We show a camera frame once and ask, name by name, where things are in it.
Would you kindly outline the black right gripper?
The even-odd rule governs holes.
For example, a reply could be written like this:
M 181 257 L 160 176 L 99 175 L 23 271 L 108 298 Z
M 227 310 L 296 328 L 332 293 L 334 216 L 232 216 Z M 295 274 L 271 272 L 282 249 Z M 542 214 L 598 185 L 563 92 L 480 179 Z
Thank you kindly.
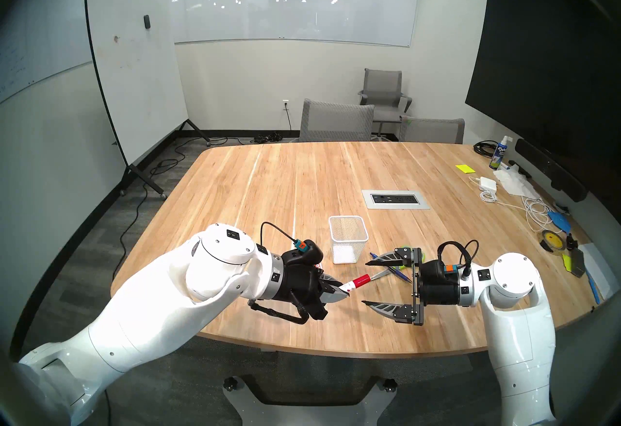
M 391 304 L 362 301 L 372 311 L 399 324 L 424 324 L 424 308 L 427 305 L 457 305 L 461 289 L 459 272 L 461 264 L 445 264 L 442 260 L 423 262 L 420 248 L 401 247 L 383 254 L 371 254 L 366 266 L 387 263 L 393 268 L 412 268 L 413 304 Z

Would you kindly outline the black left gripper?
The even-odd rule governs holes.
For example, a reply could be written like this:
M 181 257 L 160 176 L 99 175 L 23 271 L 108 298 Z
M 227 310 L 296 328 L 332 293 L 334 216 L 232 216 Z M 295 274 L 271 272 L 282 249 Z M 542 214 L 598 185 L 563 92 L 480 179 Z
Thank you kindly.
M 307 322 L 310 317 L 324 320 L 327 316 L 325 304 L 337 303 L 350 297 L 348 292 L 340 288 L 342 285 L 342 282 L 324 274 L 322 268 L 314 265 L 286 265 L 281 283 L 281 301 L 293 304 L 299 316 L 283 314 L 282 319 L 289 322 Z

